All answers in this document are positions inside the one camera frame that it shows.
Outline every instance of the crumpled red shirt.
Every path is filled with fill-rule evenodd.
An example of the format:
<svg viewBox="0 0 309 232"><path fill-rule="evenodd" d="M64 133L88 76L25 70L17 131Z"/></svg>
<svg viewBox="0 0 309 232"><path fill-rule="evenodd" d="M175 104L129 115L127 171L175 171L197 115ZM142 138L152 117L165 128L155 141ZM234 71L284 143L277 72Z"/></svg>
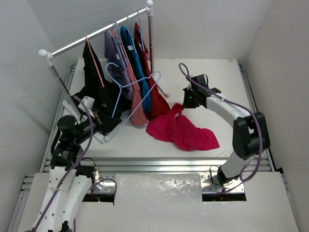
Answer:
<svg viewBox="0 0 309 232"><path fill-rule="evenodd" d="M182 115L182 111L181 104L174 104L169 112L148 123L147 133L158 140L173 142L185 151L207 151L220 147L211 130L195 127L186 116Z"/></svg>

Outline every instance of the blue shirt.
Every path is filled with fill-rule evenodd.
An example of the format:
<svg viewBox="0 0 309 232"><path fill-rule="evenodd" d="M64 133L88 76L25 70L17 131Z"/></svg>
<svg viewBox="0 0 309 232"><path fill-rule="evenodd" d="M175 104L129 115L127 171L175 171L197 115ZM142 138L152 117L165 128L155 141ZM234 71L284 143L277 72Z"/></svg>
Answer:
<svg viewBox="0 0 309 232"><path fill-rule="evenodd" d="M126 54L129 58L131 66L132 66L134 75L135 75L137 80L140 80L140 79L144 78L144 74L143 74L143 71L141 69L139 55L137 54L137 52L135 50L128 48L128 46L133 47L133 44L134 44L133 38L132 38L129 30L124 26L122 26L121 29L120 29L120 35L121 35L121 39L122 39L122 42L123 42L125 50L126 50ZM146 96L146 94L149 92L149 87L148 87L147 81L145 79L139 81L138 83L140 85L141 97L143 99ZM146 98L145 98L145 100L143 101L142 104L143 104L143 111L144 112L145 112L145 110L147 110L149 112L152 111L150 93L146 96Z"/></svg>

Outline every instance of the red cloth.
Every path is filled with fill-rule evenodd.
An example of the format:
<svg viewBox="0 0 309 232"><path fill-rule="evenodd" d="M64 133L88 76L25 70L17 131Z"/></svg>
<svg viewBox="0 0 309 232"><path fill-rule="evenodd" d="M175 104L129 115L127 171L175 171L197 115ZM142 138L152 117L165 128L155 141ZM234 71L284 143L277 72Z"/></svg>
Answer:
<svg viewBox="0 0 309 232"><path fill-rule="evenodd" d="M195 127L186 116L182 115L182 111L181 104L174 104L168 113L148 123L147 133L158 140L173 142L185 151L207 151L220 146L211 130Z"/></svg>
<svg viewBox="0 0 309 232"><path fill-rule="evenodd" d="M139 25L135 23L135 28L134 28L134 35L135 35L135 48L139 54L140 58L140 64L143 70L143 74L145 76L150 76L150 70L148 66L148 61L147 61L147 54L148 50L146 48L146 45L144 43L144 48L145 51L142 50L141 48L141 38L140 38L140 32L139 32ZM148 87L149 89L155 85L154 79L151 77L150 79L147 79ZM155 117L158 117L160 115L165 114L170 110L169 104L166 102L166 100L162 97L162 95L159 93L158 86L155 85L153 90L150 92L151 96L151 106L152 106L152 111L146 111L145 115L146 118L150 121Z"/></svg>

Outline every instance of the hanging clothes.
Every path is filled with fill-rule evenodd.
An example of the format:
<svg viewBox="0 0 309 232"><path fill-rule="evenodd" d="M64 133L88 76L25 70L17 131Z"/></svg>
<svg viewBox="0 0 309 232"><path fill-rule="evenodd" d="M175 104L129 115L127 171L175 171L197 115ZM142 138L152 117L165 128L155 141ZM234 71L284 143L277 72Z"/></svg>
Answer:
<svg viewBox="0 0 309 232"><path fill-rule="evenodd" d="M104 33L105 38L105 46L104 46L104 56L107 58L107 62L115 63L118 67L114 65L109 65L107 67L108 72L111 76L122 86L126 86L131 84L130 79L127 75L127 66L124 62L124 57L122 52L120 51L119 44L114 38L114 35L109 30ZM133 87L127 86L122 88L122 95L128 100L132 100L133 97Z"/></svg>
<svg viewBox="0 0 309 232"><path fill-rule="evenodd" d="M144 77L144 74L141 69L139 55L137 54L136 50L134 50L133 38L131 37L129 30L124 26L121 27L120 34L121 34L121 39L125 47L126 54L129 57L129 61L132 66L133 73L136 76L136 78L140 80ZM139 84L141 88L142 98L146 96L145 100L142 103L143 111L145 112L145 110L147 110L149 112L152 112L151 95L150 94L147 95L147 93L149 92L148 84L145 79L140 81Z"/></svg>
<svg viewBox="0 0 309 232"><path fill-rule="evenodd" d="M76 96L80 99L84 96L94 98L93 107L102 114L111 116L118 98L119 87L105 79L99 59L90 43L85 43L83 58L85 86ZM122 112L131 108L131 104L132 101L121 96L114 117L120 117Z"/></svg>
<svg viewBox="0 0 309 232"><path fill-rule="evenodd" d="M140 28L139 25L137 23L135 23L134 44L135 44L135 48L136 48L138 55L139 55L140 64L141 64L143 74L144 74L144 76L150 76L151 73L150 73L148 61L147 61L148 50L145 46L143 38L141 37L139 28ZM166 112L170 111L170 107L169 107L169 104L164 99L164 97L159 93L158 86L155 84L153 77L151 77L150 79L147 79L147 82L148 82L149 89L151 89L152 86L155 85L153 90L150 92L152 111L151 112L149 112L149 111L145 112L146 118L150 121L153 118L158 117L160 115L163 115Z"/></svg>
<svg viewBox="0 0 309 232"><path fill-rule="evenodd" d="M174 104L171 111L148 123L147 133L156 139L173 142L185 151L219 148L214 133L209 129L195 127L186 116L182 115L182 111L181 104Z"/></svg>
<svg viewBox="0 0 309 232"><path fill-rule="evenodd" d="M133 83L133 82L136 81L136 78L134 76L131 64L130 64L129 59L128 59L127 54L126 54L126 51L124 49L124 45L122 43L122 40L121 40L120 37L117 36L116 32L113 29L111 30L111 32L112 32L112 34L115 38L120 40L122 50L124 51L125 59L128 61L128 66L127 66L126 71L127 71L127 74L128 74L128 77L129 77L131 83ZM133 97L132 97L131 112L133 112L137 108L139 103L141 102L140 86L138 85L138 83L134 83L132 85L132 87L133 87ZM131 116L130 122L135 126L143 126L143 125L148 123L148 120L146 119L145 114L143 112L142 104L139 105L139 107L136 109L134 114Z"/></svg>

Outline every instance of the blue hanger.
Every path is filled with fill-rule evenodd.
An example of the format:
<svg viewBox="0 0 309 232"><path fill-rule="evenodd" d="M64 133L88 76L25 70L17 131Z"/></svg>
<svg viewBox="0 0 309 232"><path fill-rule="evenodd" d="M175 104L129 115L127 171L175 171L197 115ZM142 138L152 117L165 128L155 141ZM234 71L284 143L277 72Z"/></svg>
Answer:
<svg viewBox="0 0 309 232"><path fill-rule="evenodd" d="M145 95L145 97L140 101L140 103L137 105L137 107L136 107L136 108L133 110L133 112L129 115L129 117L123 122L123 124L121 124L121 126L118 128L118 130L116 131L116 133L115 133L109 140L105 140L105 136L104 136L103 140L104 140L106 143L109 143L109 142L113 139L113 137L121 130L121 128L124 126L124 124L132 117L132 115L133 115L133 114L135 113L135 111L139 108L139 106L140 106L140 105L142 104L142 102L145 100L145 98L147 97L147 95L153 90L153 88L155 87L155 85L157 84L157 82L158 82L158 81L160 80L160 78L161 78L161 73L160 73L159 71L156 71L156 72L152 73L149 77L144 77L144 78L142 78L142 79L140 79L140 80L138 80L138 81L132 82L131 84L122 86L121 84L119 84L116 80L114 80L114 79L109 75L109 73L108 73L108 71L107 71L107 67L108 67L109 65L114 65L114 66L116 66L116 67L118 67L118 65L116 65L115 63L112 63L112 62L108 63L108 64L105 66L105 72L106 72L106 74L119 86L119 89L120 89L119 94L118 94L118 99L117 99L116 105L115 105L115 107L114 107L114 111L113 111L113 113L112 113L112 117L114 116L115 110L116 110L117 105L118 105L118 102L119 102L120 94L121 94L121 91L122 91L121 88L125 88L125 87L128 87L128 86L131 86L131 85L133 85L133 84L135 84L135 83L137 83L137 82L139 82L139 81L141 81L141 80L144 80L144 79L150 79L150 78L151 78L154 74L156 74L156 73L160 74L160 76L159 76L159 78L155 81L155 84L150 88L150 90L149 90L148 93Z"/></svg>
<svg viewBox="0 0 309 232"><path fill-rule="evenodd" d="M140 24L140 13L137 10L137 15L139 16L139 33L140 33L140 40L141 40L141 49L143 50L143 52L145 51L145 47L144 47L144 42L143 42L143 35L141 33L141 24Z"/></svg>
<svg viewBox="0 0 309 232"><path fill-rule="evenodd" d="M126 15L126 16L127 16L128 22L129 22L129 30L128 30L128 31L129 31L129 35L130 35L131 40L132 40L132 42L133 42L134 51L135 51L135 53L137 54L136 47L135 47L134 40L133 40L133 35L132 35L132 29L131 29L130 18L129 18L128 15Z"/></svg>
<svg viewBox="0 0 309 232"><path fill-rule="evenodd" d="M117 24L117 22L116 22L115 20L113 20L113 21L112 21L112 26L113 26L113 28L114 28L116 34L117 34L117 38L115 38L115 40L117 41L117 45L118 45L119 50L120 50L120 52L121 52L121 54L118 54L118 55L121 56L122 62L123 62L123 63L125 62L125 63L126 63L126 66L128 67L129 64L128 64L128 61L127 61L127 59L126 59L125 52L124 52L124 50L123 50L122 44L121 44L121 42L120 42L120 30L119 30L119 28L116 26L116 24Z"/></svg>

